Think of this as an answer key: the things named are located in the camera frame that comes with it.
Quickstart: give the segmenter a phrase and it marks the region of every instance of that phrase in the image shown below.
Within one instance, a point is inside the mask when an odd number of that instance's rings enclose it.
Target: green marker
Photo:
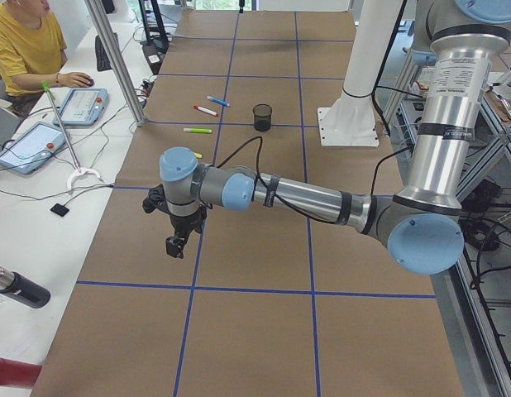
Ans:
[[[184,132],[194,132],[196,134],[211,134],[210,128],[185,128]]]

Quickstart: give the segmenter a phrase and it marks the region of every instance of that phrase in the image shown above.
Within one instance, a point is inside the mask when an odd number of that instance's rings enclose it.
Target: screen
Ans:
[[[36,160],[37,155],[47,151],[47,144],[62,141],[61,135],[62,132],[59,130],[45,124],[37,124],[26,135],[15,141],[15,144],[5,151],[0,158],[11,166],[31,163]]]
[[[63,122],[84,122],[88,120],[100,93],[101,91],[97,89],[74,90],[60,114],[61,120]]]

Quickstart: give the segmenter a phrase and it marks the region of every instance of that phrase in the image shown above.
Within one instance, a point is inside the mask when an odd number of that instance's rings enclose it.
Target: person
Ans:
[[[60,73],[66,62],[66,43],[47,0],[6,0],[0,3],[0,75],[5,99],[27,116],[50,87],[88,87],[82,72]]]

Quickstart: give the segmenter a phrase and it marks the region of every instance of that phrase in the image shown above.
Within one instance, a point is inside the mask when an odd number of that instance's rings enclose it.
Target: keyboard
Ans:
[[[117,33],[114,33],[114,37],[116,38],[117,43]],[[96,36],[94,47],[96,49],[96,66],[98,68],[98,72],[112,69],[112,66],[110,65],[110,59],[108,58],[107,52],[103,48],[103,44],[101,43],[99,36]]]

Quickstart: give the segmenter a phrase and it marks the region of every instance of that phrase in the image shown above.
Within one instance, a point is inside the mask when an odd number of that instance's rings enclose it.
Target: light blue joint cap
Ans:
[[[459,225],[437,213],[407,218],[388,237],[394,261],[420,275],[435,275],[454,265],[464,245]]]
[[[477,21],[502,25],[511,22],[511,0],[455,0],[461,12]]]
[[[171,147],[160,156],[160,177],[165,182],[177,182],[197,168],[195,154],[187,147]]]
[[[250,205],[254,192],[254,180],[244,174],[234,174],[224,184],[222,206],[228,209],[244,211]]]
[[[437,57],[433,52],[430,51],[412,51],[412,62],[419,66],[434,66],[436,64]]]

